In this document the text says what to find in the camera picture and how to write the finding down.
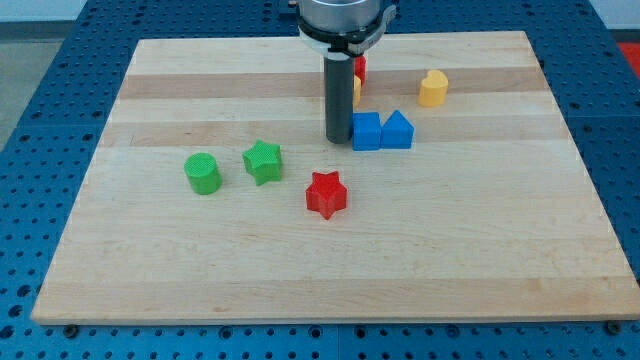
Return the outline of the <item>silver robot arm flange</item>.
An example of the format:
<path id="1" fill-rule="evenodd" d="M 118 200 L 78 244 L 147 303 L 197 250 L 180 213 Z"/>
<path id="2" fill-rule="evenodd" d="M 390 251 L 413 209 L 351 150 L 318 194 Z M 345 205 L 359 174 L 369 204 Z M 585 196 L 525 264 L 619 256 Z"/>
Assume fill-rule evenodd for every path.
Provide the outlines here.
<path id="1" fill-rule="evenodd" d="M 382 0 L 286 1 L 285 9 L 296 17 L 302 42 L 336 61 L 362 56 L 375 46 L 398 12 Z"/>

